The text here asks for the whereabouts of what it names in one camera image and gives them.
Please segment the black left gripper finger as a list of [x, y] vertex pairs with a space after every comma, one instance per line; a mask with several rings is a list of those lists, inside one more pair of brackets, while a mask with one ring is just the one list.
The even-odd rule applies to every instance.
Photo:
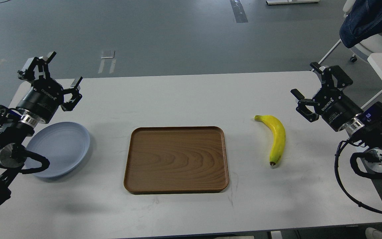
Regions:
[[48, 65], [56, 54], [55, 51], [51, 51], [47, 56], [34, 56], [27, 59], [23, 68], [17, 71], [18, 79], [30, 83], [31, 86], [37, 81], [51, 80]]
[[64, 112], [72, 111], [82, 99], [83, 95], [80, 94], [80, 83], [83, 80], [83, 77], [74, 79], [73, 83], [70, 85], [70, 88], [64, 89], [62, 93], [64, 95], [71, 94], [70, 100], [61, 104], [61, 108]]

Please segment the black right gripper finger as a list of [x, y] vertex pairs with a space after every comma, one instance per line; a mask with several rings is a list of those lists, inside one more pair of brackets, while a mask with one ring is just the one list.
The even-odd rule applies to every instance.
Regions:
[[343, 89], [353, 84], [353, 80], [338, 65], [328, 67], [311, 62], [310, 66], [321, 76], [321, 88], [314, 97], [344, 97]]
[[307, 106], [318, 106], [318, 102], [316, 102], [314, 99], [306, 99], [303, 94], [301, 94], [301, 92], [296, 88], [292, 89], [290, 92], [297, 100], [296, 111], [309, 122], [317, 121], [319, 119], [319, 114], [310, 111]]

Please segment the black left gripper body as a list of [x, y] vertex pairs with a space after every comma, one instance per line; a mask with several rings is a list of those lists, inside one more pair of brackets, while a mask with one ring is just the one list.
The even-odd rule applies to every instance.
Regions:
[[55, 80], [36, 80], [17, 104], [19, 111], [28, 111], [48, 124], [64, 101], [63, 87]]

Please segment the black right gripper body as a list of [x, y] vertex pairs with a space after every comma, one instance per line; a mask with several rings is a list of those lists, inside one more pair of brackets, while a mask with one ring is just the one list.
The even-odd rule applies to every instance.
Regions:
[[363, 110], [341, 90], [319, 90], [313, 97], [319, 105], [314, 106], [315, 113], [335, 131], [344, 129], [344, 124], [361, 115]]

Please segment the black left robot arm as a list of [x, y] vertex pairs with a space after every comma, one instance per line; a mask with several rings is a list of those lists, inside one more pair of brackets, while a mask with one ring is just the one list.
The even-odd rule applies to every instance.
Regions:
[[80, 82], [75, 79], [70, 88], [54, 80], [48, 65], [56, 56], [29, 58], [18, 73], [18, 78], [31, 87], [14, 108], [0, 105], [0, 206], [11, 197], [9, 185], [18, 174], [33, 174], [48, 169], [49, 160], [26, 150], [23, 141], [34, 134], [39, 123], [49, 123], [56, 111], [72, 111], [82, 99]]

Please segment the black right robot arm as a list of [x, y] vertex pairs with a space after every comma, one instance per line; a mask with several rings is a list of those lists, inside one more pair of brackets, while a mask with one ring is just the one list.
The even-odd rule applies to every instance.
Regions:
[[291, 94], [297, 99], [296, 111], [308, 121], [322, 117], [334, 131], [345, 130], [348, 133], [349, 139], [339, 144], [335, 154], [335, 175], [339, 186], [344, 187], [339, 179], [338, 159], [346, 144], [365, 148], [365, 151], [353, 153], [350, 157], [355, 174], [370, 180], [382, 180], [382, 103], [376, 102], [362, 110], [343, 92], [353, 81], [341, 67], [322, 67], [317, 62], [310, 66], [321, 76], [318, 92], [311, 99], [306, 99], [297, 89], [292, 89]]

